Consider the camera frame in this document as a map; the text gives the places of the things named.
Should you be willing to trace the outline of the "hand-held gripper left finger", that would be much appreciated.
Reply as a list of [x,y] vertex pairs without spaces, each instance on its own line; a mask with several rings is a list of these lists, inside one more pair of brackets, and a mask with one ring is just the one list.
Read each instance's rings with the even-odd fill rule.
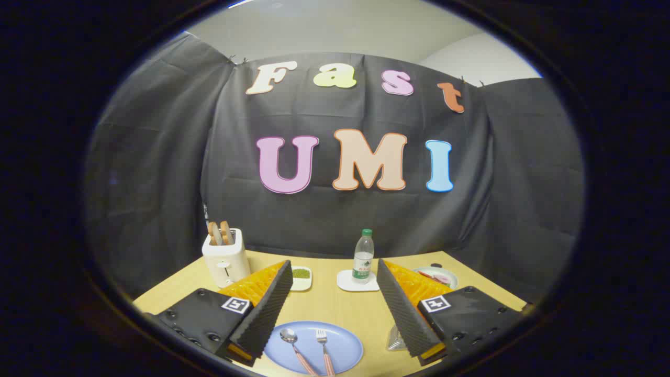
[[217,357],[254,365],[263,354],[293,284],[289,260],[220,292],[198,288],[149,319]]

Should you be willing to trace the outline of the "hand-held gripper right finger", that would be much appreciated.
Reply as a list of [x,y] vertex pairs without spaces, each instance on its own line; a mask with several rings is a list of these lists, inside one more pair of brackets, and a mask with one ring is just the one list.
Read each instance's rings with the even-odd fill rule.
[[383,259],[376,281],[411,357],[422,365],[474,358],[525,316],[475,286],[452,290]]

